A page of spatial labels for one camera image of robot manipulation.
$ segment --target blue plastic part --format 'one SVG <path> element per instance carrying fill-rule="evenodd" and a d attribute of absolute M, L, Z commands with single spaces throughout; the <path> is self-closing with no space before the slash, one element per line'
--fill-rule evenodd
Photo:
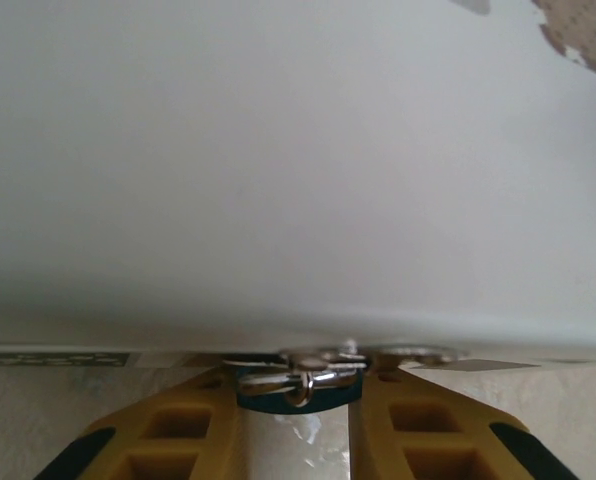
<path fill-rule="evenodd" d="M 236 372 L 237 377 L 246 375 L 250 368 L 240 368 Z M 332 408 L 347 405 L 362 397 L 362 373 L 359 373 L 358 380 L 351 387 L 328 388 L 316 390 L 311 401 L 304 407 L 293 407 L 285 400 L 282 393 L 259 395 L 248 397 L 237 394 L 238 406 L 254 412 L 272 413 L 275 415 L 302 415 L 305 413 L 324 412 Z"/>

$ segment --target yellow plastic part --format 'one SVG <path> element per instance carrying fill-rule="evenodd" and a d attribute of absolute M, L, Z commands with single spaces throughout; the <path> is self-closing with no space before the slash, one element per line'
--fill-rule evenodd
<path fill-rule="evenodd" d="M 116 433 L 79 480 L 247 477 L 242 412 L 229 373 L 213 369 L 92 424 Z"/>
<path fill-rule="evenodd" d="M 353 480 L 533 480 L 489 425 L 516 418 L 403 371 L 367 376 L 349 405 Z"/>

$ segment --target rectangular hole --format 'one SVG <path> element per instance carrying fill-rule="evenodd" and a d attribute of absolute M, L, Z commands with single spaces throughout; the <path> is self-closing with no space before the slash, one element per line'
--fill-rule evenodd
<path fill-rule="evenodd" d="M 405 449 L 416 480 L 500 480 L 475 450 Z"/>
<path fill-rule="evenodd" d="M 205 438 L 211 410 L 202 407 L 168 407 L 156 412 L 142 438 Z"/>
<path fill-rule="evenodd" d="M 111 480 L 189 480 L 195 463 L 193 454 L 132 454 Z"/>
<path fill-rule="evenodd" d="M 391 423 L 399 432 L 460 432 L 448 409 L 433 403 L 403 403 L 389 407 Z"/>

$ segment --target white surface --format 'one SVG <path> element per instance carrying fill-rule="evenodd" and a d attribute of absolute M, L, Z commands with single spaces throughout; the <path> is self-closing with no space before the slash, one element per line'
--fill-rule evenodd
<path fill-rule="evenodd" d="M 594 355 L 596 75 L 491 6 L 0 2 L 0 342 Z"/>
<path fill-rule="evenodd" d="M 90 422 L 189 369 L 0 369 L 0 480 L 31 479 Z M 581 480 L 596 480 L 596 368 L 430 378 L 519 417 Z M 348 478 L 346 410 L 251 414 L 250 480 Z"/>

